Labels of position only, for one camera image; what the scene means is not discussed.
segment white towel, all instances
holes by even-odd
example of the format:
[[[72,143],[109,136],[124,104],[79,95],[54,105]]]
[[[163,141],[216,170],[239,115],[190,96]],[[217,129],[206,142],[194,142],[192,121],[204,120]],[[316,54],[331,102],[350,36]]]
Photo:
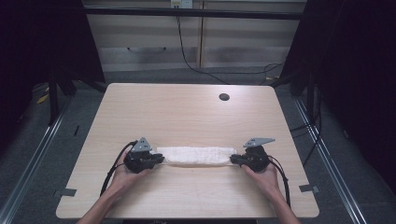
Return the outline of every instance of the white towel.
[[[177,166],[231,165],[230,157],[236,153],[231,147],[158,147],[165,156],[163,164]]]

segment gray floor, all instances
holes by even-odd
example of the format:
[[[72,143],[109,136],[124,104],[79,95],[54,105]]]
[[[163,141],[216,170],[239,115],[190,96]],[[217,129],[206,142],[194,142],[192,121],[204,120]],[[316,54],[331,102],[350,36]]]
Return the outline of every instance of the gray floor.
[[[249,68],[210,68],[206,71],[260,71],[262,67]],[[216,74],[227,83],[234,85],[257,85],[265,76]],[[111,82],[152,82],[152,83],[202,83],[221,84],[218,80],[205,74],[197,74],[187,68],[156,69],[143,71],[106,72],[106,80]],[[96,110],[103,94],[92,90],[84,84],[76,83],[78,92],[64,113],[62,124],[56,133],[44,160],[26,192],[12,223],[75,223],[75,220],[59,219],[55,215],[59,198],[52,194],[56,189],[66,186],[78,154],[91,127]],[[26,110],[20,123],[20,131],[0,159],[0,204],[4,204],[8,195],[17,184],[29,159],[33,156],[41,137],[47,130],[49,120],[49,101],[37,105],[35,100],[41,91],[34,92],[34,100]],[[303,124],[303,120],[290,95],[289,86],[276,88],[276,95],[281,104],[290,128]],[[60,95],[61,105],[67,98]],[[366,163],[353,140],[346,139],[341,124],[335,116],[322,105],[322,136],[332,153],[336,165],[343,175],[352,194],[359,203],[367,223],[394,223],[396,221],[396,198],[375,170]],[[306,158],[313,141],[305,129],[292,132],[294,143],[302,161]],[[315,218],[302,218],[303,223],[353,223],[341,197],[334,186],[322,159],[317,152],[305,166],[305,171],[312,185],[318,186],[320,192],[316,199],[320,214]],[[276,220],[263,219],[260,223],[276,223]],[[107,220],[106,223],[121,223],[120,220]]]

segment wooden table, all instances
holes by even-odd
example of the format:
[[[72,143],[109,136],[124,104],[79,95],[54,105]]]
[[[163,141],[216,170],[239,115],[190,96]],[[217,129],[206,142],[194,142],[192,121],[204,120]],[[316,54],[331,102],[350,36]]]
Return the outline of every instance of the wooden table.
[[[219,98],[230,96],[228,101]],[[274,90],[270,87],[176,84],[111,84],[67,184],[56,214],[82,217],[95,203],[120,150],[145,136],[157,147],[242,147],[251,137],[282,164],[297,217],[315,217],[308,184]],[[283,182],[279,186],[284,193]],[[255,183],[237,166],[178,168],[157,165],[108,214],[116,218],[263,218],[275,213]]]

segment human hand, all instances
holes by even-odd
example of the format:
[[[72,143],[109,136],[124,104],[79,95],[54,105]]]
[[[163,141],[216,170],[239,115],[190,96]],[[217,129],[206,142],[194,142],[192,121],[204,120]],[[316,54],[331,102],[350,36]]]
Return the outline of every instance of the human hand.
[[[276,168],[272,163],[268,164],[260,173],[254,173],[254,171],[246,165],[242,165],[241,168],[247,175],[253,178],[259,189],[270,201],[275,195],[279,195],[280,189],[277,182]]]
[[[139,174],[135,174],[130,171],[125,165],[123,165],[123,161],[128,153],[128,149],[125,149],[122,153],[120,159],[117,161],[117,169],[114,172],[113,179],[110,184],[110,188],[115,189],[118,193],[118,196],[121,196],[127,189],[129,189],[136,181],[141,179],[143,176],[149,174],[150,169],[146,169]]]

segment wire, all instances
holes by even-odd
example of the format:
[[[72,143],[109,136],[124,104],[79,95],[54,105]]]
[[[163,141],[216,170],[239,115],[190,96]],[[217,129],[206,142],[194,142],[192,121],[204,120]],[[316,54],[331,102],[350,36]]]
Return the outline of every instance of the wire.
[[[196,73],[200,73],[200,74],[204,74],[204,75],[209,75],[209,76],[215,78],[216,80],[218,80],[218,81],[220,81],[221,83],[224,83],[224,84],[226,84],[226,85],[231,85],[231,84],[228,83],[228,82],[226,82],[226,81],[224,81],[224,80],[221,80],[220,78],[218,78],[218,77],[216,77],[216,76],[214,76],[214,74],[230,74],[230,75],[258,75],[258,74],[265,74],[265,75],[266,75],[267,72],[269,72],[269,71],[271,71],[271,70],[274,70],[274,69],[276,69],[278,66],[284,64],[284,63],[270,63],[270,64],[265,65],[265,66],[264,66],[264,70],[263,70],[263,71],[260,71],[260,72],[210,72],[210,73],[209,73],[209,72],[200,71],[200,70],[197,70],[197,69],[195,69],[195,68],[192,68],[192,67],[190,66],[190,64],[187,62],[186,54],[185,54],[185,52],[184,52],[183,38],[182,38],[182,35],[181,35],[180,17],[177,17],[177,29],[178,29],[178,37],[179,37],[179,39],[180,39],[180,46],[181,46],[181,53],[182,53],[182,55],[183,55],[183,60],[184,60],[184,63],[190,68],[190,70],[192,70],[192,71],[194,71],[194,72],[196,72]],[[265,80],[266,80],[266,76],[264,77],[263,81],[262,81],[259,85],[262,85],[262,84],[265,82]]]
[[[273,159],[276,161],[276,163],[274,163],[273,161],[269,160],[269,162],[271,162],[275,168],[280,172],[280,175],[282,176],[283,179],[283,184],[285,185],[285,193],[286,193],[286,203],[288,204],[289,207],[291,207],[291,202],[290,202],[290,190],[289,190],[289,180],[286,178],[286,174],[285,171],[283,170],[282,165],[280,164],[280,162],[275,159],[272,156],[268,156],[269,158]]]
[[[117,169],[117,167],[125,164],[125,163],[123,163],[123,164],[117,165],[117,162],[119,161],[120,157],[122,156],[122,153],[125,151],[125,149],[127,147],[134,146],[136,143],[137,143],[137,141],[130,142],[122,149],[122,151],[120,152],[119,156],[116,158],[116,161],[114,161],[113,166],[110,168],[110,171],[108,171],[108,173],[107,173],[105,182],[103,183],[103,186],[102,186],[102,190],[100,191],[100,196],[102,196],[102,194],[105,192],[105,190],[107,188],[108,181],[110,180],[110,177],[113,175],[113,173]]]
[[[321,139],[321,127],[322,127],[322,118],[321,118],[321,96],[320,96],[320,92],[317,89],[317,109],[318,109],[318,119],[319,119],[319,130],[318,130],[318,134],[316,136],[316,140],[314,145],[311,147],[311,149],[309,150],[308,156],[306,157],[305,161],[303,162],[303,167],[305,167],[306,163],[309,161],[309,159],[311,158],[312,153],[314,152],[314,149],[317,147],[319,140]]]

